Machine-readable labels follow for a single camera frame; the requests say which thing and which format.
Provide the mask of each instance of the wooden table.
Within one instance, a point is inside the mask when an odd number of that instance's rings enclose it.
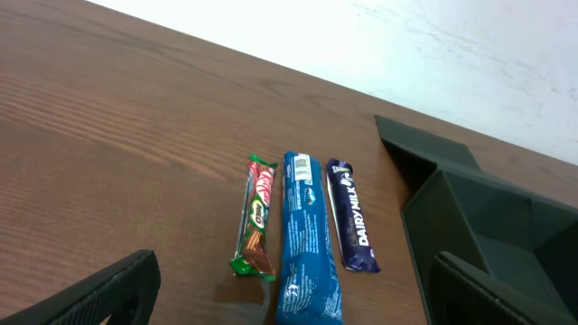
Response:
[[[295,150],[356,169],[383,270],[339,268],[345,322],[424,324],[399,217],[407,190],[375,114],[577,206],[570,164],[90,3],[1,0],[0,318],[151,248],[163,278],[151,323],[271,322],[278,283],[235,279],[228,261],[247,156]],[[267,229],[277,270],[280,185]]]

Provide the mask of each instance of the red logo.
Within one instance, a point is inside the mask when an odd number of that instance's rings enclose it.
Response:
[[[259,174],[259,179],[256,181],[255,190],[266,206],[269,206],[271,184],[273,184],[273,175],[270,172],[262,171]]]

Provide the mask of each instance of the black box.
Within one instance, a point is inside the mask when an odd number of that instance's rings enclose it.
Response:
[[[376,121],[413,192],[402,219],[430,323],[429,274],[442,251],[578,319],[578,210],[484,173],[463,144]]]

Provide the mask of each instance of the blue wrapper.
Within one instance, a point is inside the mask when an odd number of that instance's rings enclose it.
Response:
[[[327,187],[343,265],[353,271],[379,272],[353,182],[353,167],[344,161],[330,159],[327,162]]]
[[[341,325],[341,289],[319,161],[286,153],[283,187],[283,262],[275,321]]]

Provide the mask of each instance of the green and red candy wrapper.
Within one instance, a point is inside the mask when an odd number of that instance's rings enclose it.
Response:
[[[239,275],[258,275],[275,280],[275,270],[265,251],[265,228],[269,200],[277,163],[268,163],[254,154],[249,156],[249,175],[238,230],[237,249],[231,266]]]

